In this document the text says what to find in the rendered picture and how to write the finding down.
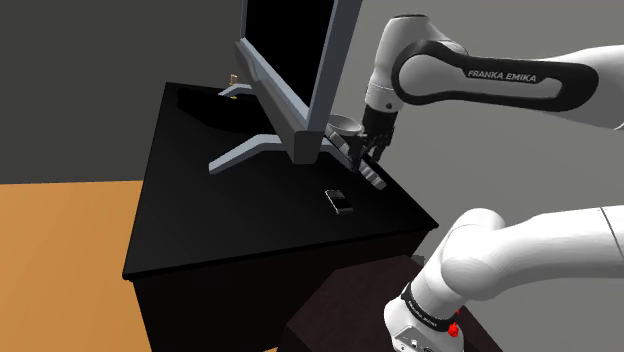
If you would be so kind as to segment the black cabinet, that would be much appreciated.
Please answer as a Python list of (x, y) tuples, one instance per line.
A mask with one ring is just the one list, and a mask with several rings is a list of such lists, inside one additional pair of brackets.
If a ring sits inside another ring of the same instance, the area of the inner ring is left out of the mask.
[[(122, 276), (152, 352), (264, 352), (336, 269), (409, 255), (435, 220), (396, 181), (379, 190), (328, 153), (209, 164), (271, 124), (252, 95), (169, 83)], [(340, 190), (354, 211), (337, 215)]]

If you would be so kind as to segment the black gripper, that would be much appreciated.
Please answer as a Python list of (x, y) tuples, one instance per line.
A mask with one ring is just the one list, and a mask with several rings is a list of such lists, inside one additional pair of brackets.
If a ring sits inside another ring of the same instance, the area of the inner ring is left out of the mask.
[(364, 134), (352, 136), (348, 141), (348, 156), (353, 168), (360, 166), (367, 152), (367, 144), (371, 145), (370, 159), (375, 163), (381, 160), (383, 152), (390, 145), (397, 116), (397, 112), (378, 111), (369, 105), (365, 107), (362, 119)]

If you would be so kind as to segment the grey bowl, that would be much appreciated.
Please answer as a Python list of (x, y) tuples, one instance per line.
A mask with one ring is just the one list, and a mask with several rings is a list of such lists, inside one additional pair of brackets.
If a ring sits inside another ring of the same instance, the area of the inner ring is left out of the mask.
[(338, 135), (346, 137), (358, 136), (364, 130), (360, 122), (340, 114), (331, 114), (327, 126)]

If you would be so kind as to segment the dark robot stand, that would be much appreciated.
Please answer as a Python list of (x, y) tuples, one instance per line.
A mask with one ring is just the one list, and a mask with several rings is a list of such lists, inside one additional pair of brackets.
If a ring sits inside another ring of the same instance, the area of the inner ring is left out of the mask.
[(384, 307), (421, 270), (407, 256), (335, 270), (288, 321), (277, 352), (395, 352)]

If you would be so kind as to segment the black phone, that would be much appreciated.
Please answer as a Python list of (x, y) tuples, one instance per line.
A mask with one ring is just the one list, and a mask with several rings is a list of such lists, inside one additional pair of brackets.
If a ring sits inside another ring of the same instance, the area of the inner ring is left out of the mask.
[(351, 203), (340, 190), (326, 190), (325, 195), (337, 215), (349, 214), (354, 211)]

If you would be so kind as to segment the grey-framed television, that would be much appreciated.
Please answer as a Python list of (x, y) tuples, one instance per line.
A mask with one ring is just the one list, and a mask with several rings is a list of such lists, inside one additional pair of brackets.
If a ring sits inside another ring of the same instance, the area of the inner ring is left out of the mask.
[(246, 78), (223, 90), (251, 93), (274, 131), (257, 134), (211, 161), (219, 173), (263, 151), (299, 165), (327, 152), (349, 158), (325, 132), (363, 0), (241, 0), (235, 57)]

